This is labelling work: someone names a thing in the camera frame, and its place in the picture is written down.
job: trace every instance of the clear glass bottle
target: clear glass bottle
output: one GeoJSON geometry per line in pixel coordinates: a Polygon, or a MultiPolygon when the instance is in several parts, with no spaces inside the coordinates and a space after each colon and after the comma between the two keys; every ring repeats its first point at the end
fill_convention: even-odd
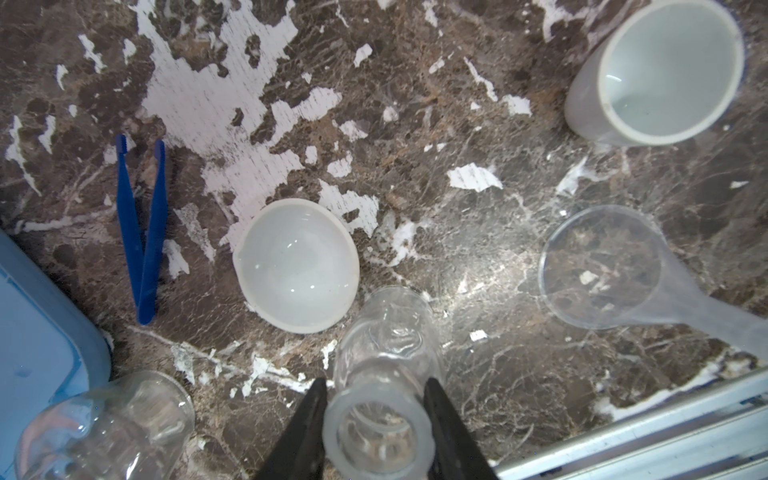
{"type": "Polygon", "coordinates": [[[192,400],[136,372],[43,410],[16,447],[18,480],[165,480],[194,429],[192,400]]]}
{"type": "Polygon", "coordinates": [[[424,477],[435,455],[422,398],[429,377],[445,381],[432,309],[416,292],[374,292],[339,344],[323,444],[345,478],[424,477]]]}

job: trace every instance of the clear funnel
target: clear funnel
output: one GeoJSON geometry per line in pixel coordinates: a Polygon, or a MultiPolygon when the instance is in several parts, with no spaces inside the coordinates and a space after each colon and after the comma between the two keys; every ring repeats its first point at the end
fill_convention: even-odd
{"type": "Polygon", "coordinates": [[[768,359],[768,321],[704,295],[659,228],[630,208],[592,207],[563,223],[544,247],[538,285],[571,325],[685,323],[768,359]]]}

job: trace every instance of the tweezers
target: tweezers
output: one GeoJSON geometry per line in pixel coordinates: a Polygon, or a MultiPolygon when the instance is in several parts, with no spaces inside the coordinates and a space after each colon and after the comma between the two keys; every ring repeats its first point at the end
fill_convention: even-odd
{"type": "Polygon", "coordinates": [[[118,152],[118,219],[123,237],[125,260],[131,290],[134,294],[136,315],[141,325],[147,325],[154,317],[154,301],[157,296],[157,278],[160,275],[160,261],[163,258],[165,221],[168,217],[168,200],[165,191],[165,144],[162,140],[154,143],[154,157],[157,159],[157,178],[154,182],[146,248],[142,246],[139,220],[136,214],[134,192],[125,166],[127,144],[125,135],[114,139],[118,152]]]}

